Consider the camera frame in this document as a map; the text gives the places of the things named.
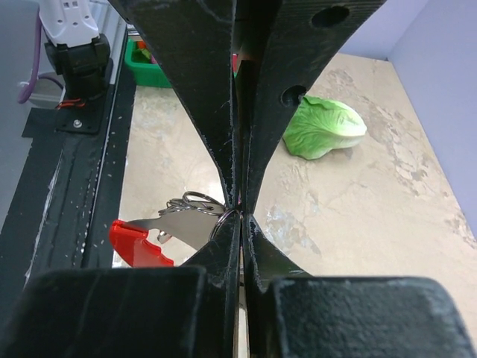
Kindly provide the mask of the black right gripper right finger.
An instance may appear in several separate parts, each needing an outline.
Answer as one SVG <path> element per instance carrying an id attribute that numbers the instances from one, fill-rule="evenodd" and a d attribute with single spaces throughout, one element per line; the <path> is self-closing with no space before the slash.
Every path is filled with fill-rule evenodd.
<path id="1" fill-rule="evenodd" d="M 472 357 L 448 292 L 426 277 L 317 277 L 242 220 L 252 357 Z"/>

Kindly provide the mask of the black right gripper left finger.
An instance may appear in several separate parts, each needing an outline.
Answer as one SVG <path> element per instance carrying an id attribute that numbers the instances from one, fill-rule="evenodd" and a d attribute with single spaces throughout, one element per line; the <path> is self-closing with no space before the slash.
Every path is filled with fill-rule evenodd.
<path id="1" fill-rule="evenodd" d="M 3 357 L 236 357 L 241 219 L 232 213 L 168 268 L 53 271 L 33 279 Z"/>

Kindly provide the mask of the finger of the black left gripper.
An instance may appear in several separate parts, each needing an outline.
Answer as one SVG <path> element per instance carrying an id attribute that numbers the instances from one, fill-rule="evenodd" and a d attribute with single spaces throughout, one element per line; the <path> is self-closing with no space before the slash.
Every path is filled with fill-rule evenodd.
<path id="1" fill-rule="evenodd" d="M 241 1 L 241 211 L 254 212 L 265 170 L 326 65 L 382 1 Z"/>
<path id="2" fill-rule="evenodd" d="M 228 207 L 239 204 L 239 140 L 232 70 L 234 1 L 112 1 L 139 32 L 218 169 Z"/>

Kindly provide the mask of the key bunch with red carabiner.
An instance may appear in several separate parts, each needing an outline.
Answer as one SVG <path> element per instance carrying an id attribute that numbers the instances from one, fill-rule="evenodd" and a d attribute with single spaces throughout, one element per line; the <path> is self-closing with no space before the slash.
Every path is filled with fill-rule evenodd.
<path id="1" fill-rule="evenodd" d="M 187 191 L 167 201 L 155 218 L 115 220 L 108 237 L 114 251 L 133 268 L 173 266 L 162 252 L 163 244 L 175 238 L 198 251 L 233 212 L 206 194 Z"/>

